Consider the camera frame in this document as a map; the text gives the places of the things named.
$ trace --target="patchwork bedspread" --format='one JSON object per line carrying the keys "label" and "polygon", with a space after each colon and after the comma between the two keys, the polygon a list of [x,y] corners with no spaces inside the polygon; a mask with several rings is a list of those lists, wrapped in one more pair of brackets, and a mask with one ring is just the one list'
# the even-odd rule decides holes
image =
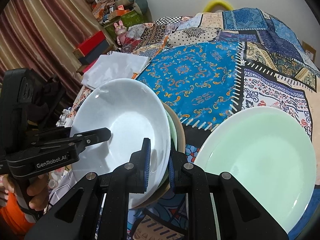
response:
{"label": "patchwork bedspread", "polygon": [[[137,79],[176,112],[184,128],[210,133],[242,109],[274,106],[304,128],[320,162],[320,72],[281,20],[256,8],[165,17],[131,27],[123,52],[150,57]],[[200,147],[187,145],[190,162]],[[290,239],[301,232],[320,202],[318,185],[320,165],[311,202]],[[130,210],[128,238],[143,238],[153,224],[168,231],[167,239],[185,235],[185,196],[169,191],[158,203]],[[132,227],[135,233],[130,236]]]}

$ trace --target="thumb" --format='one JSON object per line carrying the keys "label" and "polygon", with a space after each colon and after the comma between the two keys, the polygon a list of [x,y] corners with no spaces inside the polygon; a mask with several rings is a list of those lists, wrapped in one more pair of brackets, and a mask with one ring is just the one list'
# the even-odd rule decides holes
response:
{"label": "thumb", "polygon": [[2,184],[5,189],[9,190],[11,193],[14,194],[14,183],[12,180],[8,177],[8,175],[4,175],[2,178]]}

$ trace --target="green box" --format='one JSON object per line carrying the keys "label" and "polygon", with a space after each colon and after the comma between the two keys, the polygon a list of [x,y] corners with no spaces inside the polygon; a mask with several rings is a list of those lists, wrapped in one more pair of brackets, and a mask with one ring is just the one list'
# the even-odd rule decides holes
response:
{"label": "green box", "polygon": [[107,30],[107,32],[110,34],[111,38],[113,38],[115,41],[117,40],[117,35],[115,33],[115,27],[114,23],[119,22],[122,20],[123,25],[129,29],[129,27],[145,23],[144,17],[140,14],[138,14],[135,10],[130,11],[122,16],[117,16],[113,18],[110,22],[105,24],[103,27]]}

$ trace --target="metal screw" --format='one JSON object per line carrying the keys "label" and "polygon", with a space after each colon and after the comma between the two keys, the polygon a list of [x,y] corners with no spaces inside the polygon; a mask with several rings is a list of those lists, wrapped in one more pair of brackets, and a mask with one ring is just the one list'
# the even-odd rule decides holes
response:
{"label": "metal screw", "polygon": [[185,163],[185,164],[183,165],[183,167],[184,167],[185,169],[187,169],[187,170],[191,170],[191,169],[193,169],[193,164],[192,164],[192,163]]}
{"label": "metal screw", "polygon": [[124,165],[124,168],[127,169],[127,170],[131,170],[133,167],[134,167],[134,164],[133,164],[133,163],[126,163],[126,164]]}
{"label": "metal screw", "polygon": [[88,180],[90,179],[94,179],[96,177],[96,174],[94,172],[89,172],[87,173],[87,175],[85,176]]}
{"label": "metal screw", "polygon": [[229,172],[224,172],[221,175],[224,179],[231,179],[231,174]]}

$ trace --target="pink bunny figurine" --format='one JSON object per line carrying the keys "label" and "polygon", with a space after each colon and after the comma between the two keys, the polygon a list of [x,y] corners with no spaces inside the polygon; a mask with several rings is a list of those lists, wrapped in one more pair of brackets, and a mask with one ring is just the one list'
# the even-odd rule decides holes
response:
{"label": "pink bunny figurine", "polygon": [[123,25],[122,21],[119,21],[119,25],[117,23],[114,23],[113,25],[116,28],[115,33],[118,35],[117,42],[119,45],[123,45],[125,40],[125,35],[127,34],[127,27]]}

